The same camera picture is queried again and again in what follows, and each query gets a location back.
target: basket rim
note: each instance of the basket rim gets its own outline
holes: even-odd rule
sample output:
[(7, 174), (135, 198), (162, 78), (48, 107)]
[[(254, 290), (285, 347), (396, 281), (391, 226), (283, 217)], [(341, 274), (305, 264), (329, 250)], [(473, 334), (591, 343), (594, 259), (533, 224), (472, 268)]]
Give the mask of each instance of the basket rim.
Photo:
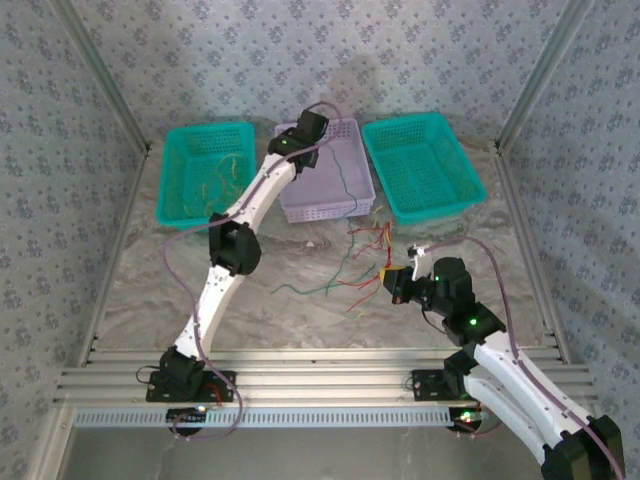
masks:
[(188, 228), (193, 228), (198, 225), (206, 225), (209, 223), (209, 217), (193, 217), (193, 218), (181, 218), (181, 219), (168, 219), (164, 215), (164, 207), (166, 203), (166, 186), (168, 182), (167, 175), (167, 167), (170, 163), (169, 160), (169, 148), (172, 143), (175, 142), (179, 137), (179, 135), (183, 135), (187, 131), (214, 131), (220, 130), (223, 128), (236, 128), (239, 130), (243, 130), (243, 133), (248, 134), (249, 137), (249, 148), (252, 149), (253, 155), (250, 155), (247, 158), (247, 163), (249, 168), (251, 169), (252, 179), (255, 177), (257, 170), (257, 159), (256, 159), (256, 140), (255, 140), (255, 127), (252, 123), (247, 121), (235, 121), (235, 122), (218, 122), (218, 123), (205, 123), (205, 124), (197, 124), (197, 125), (186, 125), (183, 127), (172, 128), (165, 135), (165, 142), (163, 145), (162, 152), (162, 166), (160, 170), (160, 178), (158, 180), (158, 197), (156, 200), (156, 222), (165, 227), (177, 228), (178, 230), (185, 230)]
[[(453, 139), (455, 140), (453, 142), (455, 153), (457, 157), (461, 158), (465, 163), (464, 165), (465, 174), (471, 180), (474, 186), (478, 189), (478, 193), (477, 195), (474, 195), (473, 197), (466, 200), (453, 201), (437, 207), (423, 208), (421, 210), (407, 212), (399, 208), (395, 198), (394, 190), (391, 189), (389, 187), (389, 184), (387, 183), (386, 175), (384, 173), (385, 170), (378, 163), (378, 152), (370, 147), (370, 142), (368, 137), (377, 128), (385, 127), (389, 124), (398, 124), (400, 121), (403, 121), (403, 120), (411, 121), (411, 120), (419, 120), (419, 119), (424, 119), (429, 117), (436, 117), (438, 121), (442, 123), (441, 127), (447, 131), (447, 135), (453, 137)], [(376, 169), (376, 173), (380, 178), (380, 182), (382, 183), (383, 189), (387, 196), (387, 200), (389, 201), (389, 204), (391, 206), (391, 210), (393, 211), (393, 214), (397, 217), (398, 220), (403, 222), (417, 223), (420, 221), (443, 218), (451, 215), (458, 215), (462, 213), (466, 208), (470, 207), (471, 205), (482, 203), (487, 199), (487, 190), (485, 186), (483, 185), (482, 181), (478, 177), (478, 174), (473, 168), (473, 165), (471, 164), (469, 157), (467, 156), (466, 152), (460, 145), (460, 142), (457, 139), (453, 129), (447, 122), (446, 117), (441, 113), (421, 112), (421, 113), (411, 113), (407, 115), (402, 115), (400, 117), (387, 118), (387, 119), (367, 123), (362, 126), (361, 130), (362, 130), (362, 137), (364, 139), (364, 143), (367, 148), (367, 152), (369, 153), (369, 157), (371, 158), (371, 161), (373, 162), (373, 165)]]

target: plastic basket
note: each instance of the plastic basket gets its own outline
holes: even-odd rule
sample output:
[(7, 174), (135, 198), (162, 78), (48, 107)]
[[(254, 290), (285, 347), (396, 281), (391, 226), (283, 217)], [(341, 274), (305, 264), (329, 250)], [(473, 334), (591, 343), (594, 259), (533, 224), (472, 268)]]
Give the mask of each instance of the plastic basket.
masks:
[[(279, 135), (295, 124), (278, 125)], [(323, 138), (336, 134), (338, 121), (331, 120)], [(340, 178), (340, 170), (351, 195), (347, 194)], [(326, 220), (330, 218), (368, 215), (376, 198), (371, 182), (371, 172), (364, 151), (358, 122), (353, 118), (342, 120), (337, 136), (327, 147), (320, 147), (315, 168), (306, 168), (300, 176), (287, 185), (280, 194), (280, 205), (289, 223)]]
[(246, 122), (171, 130), (158, 187), (158, 223), (185, 230), (227, 210), (256, 174), (254, 137)]
[(398, 224), (457, 215), (487, 198), (439, 113), (369, 123), (362, 135)]

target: metal bar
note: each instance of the metal bar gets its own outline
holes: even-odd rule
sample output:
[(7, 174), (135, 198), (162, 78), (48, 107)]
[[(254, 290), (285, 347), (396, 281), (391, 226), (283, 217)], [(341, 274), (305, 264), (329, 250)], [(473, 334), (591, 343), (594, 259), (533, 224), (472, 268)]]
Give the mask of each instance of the metal bar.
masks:
[(127, 198), (127, 204), (124, 208), (120, 229), (118, 230), (111, 255), (109, 256), (109, 263), (107, 264), (106, 268), (107, 273), (104, 280), (102, 281), (102, 284), (100, 285), (100, 291), (98, 292), (96, 304), (93, 307), (91, 320), (89, 322), (89, 325), (87, 326), (84, 340), (82, 342), (82, 348), (80, 349), (80, 354), (78, 356), (77, 364), (82, 367), (87, 365), (87, 361), (89, 360), (89, 355), (91, 353), (91, 346), (95, 340), (98, 323), (104, 317), (104, 309), (106, 307), (107, 299), (109, 298), (109, 291), (111, 290), (111, 285), (113, 284), (116, 271), (118, 269), (118, 264), (120, 263), (120, 257), (122, 256), (122, 250), (124, 248), (126, 240), (126, 232), (129, 226), (129, 217), (131, 217), (131, 212), (133, 211), (133, 204), (135, 202), (136, 194), (138, 192), (138, 186), (140, 185), (140, 179), (142, 178), (142, 171), (144, 170), (144, 166), (147, 163), (146, 161), (148, 156), (148, 152), (145, 152), (139, 162), (135, 176), (133, 177), (133, 184), (131, 185), (131, 190), (129, 191), (129, 196)]
[(541, 311), (542, 318), (547, 324), (547, 328), (552, 329), (555, 335), (555, 340), (558, 345), (558, 350), (562, 359), (565, 362), (571, 362), (571, 353), (569, 351), (569, 345), (562, 330), (560, 323), (560, 317), (556, 310), (556, 305), (551, 297), (551, 288), (547, 277), (544, 273), (542, 263), (540, 262), (540, 256), (538, 255), (539, 249), (536, 243), (536, 239), (529, 225), (527, 219), (526, 210), (520, 198), (518, 190), (515, 188), (515, 180), (509, 167), (509, 163), (502, 157), (499, 157), (497, 161), (498, 176), (502, 182), (504, 188), (505, 197), (507, 198), (507, 205), (509, 207), (509, 214), (513, 221), (513, 228), (516, 232), (516, 238), (520, 244), (520, 251), (524, 257), (524, 262), (529, 272), (529, 278), (531, 285), (533, 286), (534, 297), (538, 304), (538, 308)]
[(96, 85), (124, 129), (129, 141), (139, 152), (146, 152), (148, 142), (145, 140), (138, 122), (122, 97), (109, 69), (100, 57), (78, 12), (76, 12), (69, 0), (49, 0), (49, 4), (67, 31), (71, 43), (76, 47), (80, 57), (87, 65)]
[[(339, 365), (352, 361), (367, 362), (398, 362), (444, 360), (458, 348), (317, 348), (317, 349), (247, 349), (247, 350), (218, 350), (211, 352), (214, 362), (235, 362), (254, 365), (254, 362), (304, 362), (306, 364), (334, 363)], [(556, 348), (523, 347), (523, 350), (534, 361), (542, 359), (560, 359)], [(91, 363), (88, 367), (104, 366), (130, 362), (133, 365), (155, 365), (158, 363), (162, 351), (110, 351), (91, 352)]]
[[(563, 364), (555, 348), (528, 349), (528, 353), (532, 351), (537, 353), (532, 356), (536, 365), (566, 394), (581, 404), (597, 400), (586, 366)], [(400, 407), (415, 405), (413, 392), (405, 385), (411, 370), (442, 368), (448, 353), (428, 349), (318, 349), (230, 351), (213, 356), (220, 368), (238, 372), (238, 388), (251, 408)], [(157, 408), (158, 404), (145, 403), (146, 385), (137, 383), (135, 372), (143, 365), (154, 365), (159, 356), (160, 352), (102, 352), (100, 360), (86, 368), (63, 372), (55, 400), (75, 406)], [(148, 370), (140, 372), (140, 380), (145, 382), (148, 374)]]
[(502, 126), (498, 137), (502, 151), (506, 152), (512, 147), (593, 4), (594, 0), (569, 0), (565, 6), (529, 80)]

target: robotic arm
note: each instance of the robotic arm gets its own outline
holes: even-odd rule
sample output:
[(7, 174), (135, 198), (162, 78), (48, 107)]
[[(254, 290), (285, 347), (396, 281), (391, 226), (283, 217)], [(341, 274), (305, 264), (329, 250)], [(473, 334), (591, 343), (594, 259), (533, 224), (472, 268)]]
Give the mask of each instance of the robotic arm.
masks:
[[(226, 389), (212, 372), (204, 370), (201, 352), (210, 351), (229, 300), (245, 276), (258, 266), (262, 252), (255, 232), (267, 210), (298, 174), (305, 168), (315, 167), (317, 143), (328, 124), (324, 116), (304, 110), (295, 127), (271, 140), (262, 167), (238, 201), (223, 215), (211, 216), (211, 267), (197, 304), (198, 317), (191, 316), (175, 344), (162, 355), (158, 372), (152, 373), (149, 380), (147, 401), (204, 402), (211, 399), (211, 392), (205, 391), (207, 386)], [(197, 331), (200, 345), (195, 338)], [(233, 375), (226, 376), (233, 381)], [(233, 397), (226, 393), (221, 395), (222, 400), (230, 401)]]
[[(385, 271), (383, 285), (394, 304), (417, 302), (423, 312), (444, 317), (449, 339), (462, 347), (444, 362), (442, 378), (451, 395), (474, 398), (500, 417), (533, 453), (545, 479), (614, 478), (610, 462), (584, 425), (606, 445), (624, 475), (616, 424), (606, 415), (593, 418), (511, 341), (506, 326), (476, 301), (471, 276), (461, 259), (439, 259), (433, 264), (433, 278), (424, 276), (425, 251), (424, 247), (410, 249), (415, 268)], [(414, 395), (420, 396), (420, 391), (414, 384)]]

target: purple basket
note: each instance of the purple basket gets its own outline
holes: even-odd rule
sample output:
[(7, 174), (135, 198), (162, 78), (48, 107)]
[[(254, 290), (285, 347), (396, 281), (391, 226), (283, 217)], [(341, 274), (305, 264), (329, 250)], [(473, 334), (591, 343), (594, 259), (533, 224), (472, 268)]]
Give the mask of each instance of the purple basket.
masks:
[[(279, 135), (295, 123), (278, 125)], [(336, 133), (338, 121), (331, 120), (325, 137)], [(342, 169), (347, 190), (356, 197), (356, 202), (346, 192), (340, 170), (333, 160), (331, 147)], [(360, 137), (358, 122), (353, 118), (342, 120), (342, 128), (326, 147), (320, 147), (315, 168), (306, 168), (300, 176), (287, 185), (280, 194), (280, 205), (289, 223), (327, 220), (330, 218), (368, 215), (376, 198), (371, 182), (367, 155)]]

